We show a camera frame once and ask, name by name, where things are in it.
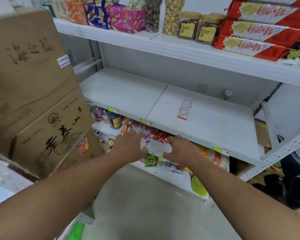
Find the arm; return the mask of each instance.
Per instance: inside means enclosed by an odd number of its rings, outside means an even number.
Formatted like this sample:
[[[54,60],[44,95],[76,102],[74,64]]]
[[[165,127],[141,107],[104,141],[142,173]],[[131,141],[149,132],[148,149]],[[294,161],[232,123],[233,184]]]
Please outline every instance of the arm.
[[[218,168],[181,136],[169,137],[163,157],[187,166],[243,240],[300,239],[300,215],[258,189]]]
[[[118,135],[112,151],[46,178],[0,203],[0,240],[54,239],[120,168],[146,155],[142,134]]]

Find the person's left hand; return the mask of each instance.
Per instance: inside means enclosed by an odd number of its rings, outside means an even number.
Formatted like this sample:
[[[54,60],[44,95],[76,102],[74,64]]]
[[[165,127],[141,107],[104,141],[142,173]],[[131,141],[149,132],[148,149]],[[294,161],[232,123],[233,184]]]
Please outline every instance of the person's left hand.
[[[114,140],[111,152],[117,157],[127,160],[127,163],[134,163],[145,157],[148,149],[140,148],[140,141],[144,137],[142,133],[137,134],[135,131],[124,132],[123,135],[117,135]]]

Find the pink snack box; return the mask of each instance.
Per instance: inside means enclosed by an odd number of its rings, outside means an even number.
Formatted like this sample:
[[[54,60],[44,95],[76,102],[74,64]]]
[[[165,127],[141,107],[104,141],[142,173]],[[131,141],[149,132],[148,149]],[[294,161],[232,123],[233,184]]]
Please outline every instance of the pink snack box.
[[[127,10],[124,5],[107,7],[112,29],[136,34],[145,30],[145,11]]]

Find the hand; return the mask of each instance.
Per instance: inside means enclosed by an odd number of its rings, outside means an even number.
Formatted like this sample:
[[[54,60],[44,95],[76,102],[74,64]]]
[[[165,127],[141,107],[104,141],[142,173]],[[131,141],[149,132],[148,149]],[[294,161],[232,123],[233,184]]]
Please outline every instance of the hand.
[[[191,143],[188,139],[180,135],[175,137],[170,136],[167,138],[172,146],[172,152],[164,152],[163,157],[172,161],[173,163],[188,166],[189,160],[202,157],[199,149]]]
[[[117,135],[114,140],[111,152],[116,157],[121,157],[127,163],[134,163],[145,157],[148,149],[143,147],[140,149],[140,141],[144,137],[142,133],[137,134],[135,131],[124,132],[123,135]]]

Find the tiled floor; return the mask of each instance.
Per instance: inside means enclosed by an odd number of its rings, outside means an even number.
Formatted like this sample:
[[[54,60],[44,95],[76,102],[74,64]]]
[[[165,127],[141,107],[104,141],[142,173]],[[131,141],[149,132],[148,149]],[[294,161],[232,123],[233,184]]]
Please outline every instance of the tiled floor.
[[[212,200],[204,203],[131,165],[108,180],[94,208],[96,220],[82,240],[240,240]]]

